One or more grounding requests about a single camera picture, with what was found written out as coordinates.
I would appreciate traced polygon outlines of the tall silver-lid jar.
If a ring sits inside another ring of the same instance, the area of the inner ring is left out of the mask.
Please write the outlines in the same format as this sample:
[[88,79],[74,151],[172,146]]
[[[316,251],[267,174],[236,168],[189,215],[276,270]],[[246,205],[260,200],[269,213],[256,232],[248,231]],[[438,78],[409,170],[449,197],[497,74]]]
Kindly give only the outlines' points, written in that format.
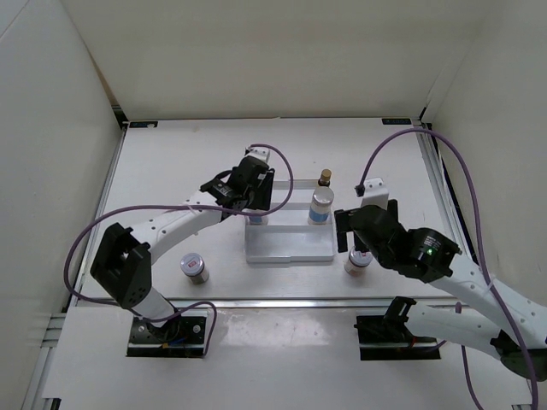
[[247,221],[251,226],[266,226],[268,224],[268,216],[265,213],[256,213],[247,216]]
[[308,221],[312,225],[326,224],[334,199],[334,192],[330,187],[318,186],[311,197]]

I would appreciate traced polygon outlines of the brown sauce bottle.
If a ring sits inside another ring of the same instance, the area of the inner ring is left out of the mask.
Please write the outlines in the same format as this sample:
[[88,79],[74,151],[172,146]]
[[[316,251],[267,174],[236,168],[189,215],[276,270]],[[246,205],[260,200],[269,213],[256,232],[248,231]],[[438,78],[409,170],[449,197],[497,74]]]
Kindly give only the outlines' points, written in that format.
[[330,169],[323,169],[321,175],[317,180],[318,187],[329,187],[331,184],[332,171]]

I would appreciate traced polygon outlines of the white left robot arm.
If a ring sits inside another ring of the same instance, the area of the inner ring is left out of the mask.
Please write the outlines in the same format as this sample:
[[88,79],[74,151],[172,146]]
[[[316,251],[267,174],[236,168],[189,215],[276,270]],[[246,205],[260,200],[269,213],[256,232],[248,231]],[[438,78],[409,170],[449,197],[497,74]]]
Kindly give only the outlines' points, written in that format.
[[269,210],[274,170],[267,149],[249,149],[228,179],[203,184],[182,210],[158,214],[138,225],[109,226],[91,265],[91,275],[117,304],[143,318],[152,335],[169,342],[179,332],[175,308],[152,285],[152,266],[175,245],[237,211]]

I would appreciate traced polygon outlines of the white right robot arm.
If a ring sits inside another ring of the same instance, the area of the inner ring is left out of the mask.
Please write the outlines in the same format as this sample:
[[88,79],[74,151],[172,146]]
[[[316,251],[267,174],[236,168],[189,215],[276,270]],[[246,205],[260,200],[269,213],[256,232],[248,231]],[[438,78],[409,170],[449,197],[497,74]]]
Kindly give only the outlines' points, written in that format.
[[481,268],[459,246],[431,228],[405,229],[397,203],[386,209],[367,205],[334,213],[338,251],[354,236],[385,269],[445,291],[475,310],[471,316],[438,311],[404,296],[395,297],[384,318],[385,334],[401,342],[415,337],[443,338],[500,360],[511,372],[529,380],[546,379],[546,308]]

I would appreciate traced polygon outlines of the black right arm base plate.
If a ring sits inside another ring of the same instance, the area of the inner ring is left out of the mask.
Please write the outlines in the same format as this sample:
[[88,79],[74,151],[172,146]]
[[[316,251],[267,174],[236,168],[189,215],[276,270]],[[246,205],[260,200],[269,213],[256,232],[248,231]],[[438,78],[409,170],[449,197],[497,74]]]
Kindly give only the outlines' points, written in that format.
[[439,341],[417,337],[405,325],[390,323],[381,315],[356,317],[361,361],[440,360]]

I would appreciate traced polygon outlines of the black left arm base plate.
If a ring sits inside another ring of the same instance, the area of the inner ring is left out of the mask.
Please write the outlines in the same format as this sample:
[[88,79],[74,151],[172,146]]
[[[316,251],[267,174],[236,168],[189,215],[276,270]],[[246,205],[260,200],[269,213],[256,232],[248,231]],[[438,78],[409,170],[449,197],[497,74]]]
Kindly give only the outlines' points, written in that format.
[[157,327],[134,318],[126,356],[133,358],[202,358],[208,313],[183,314],[174,325]]

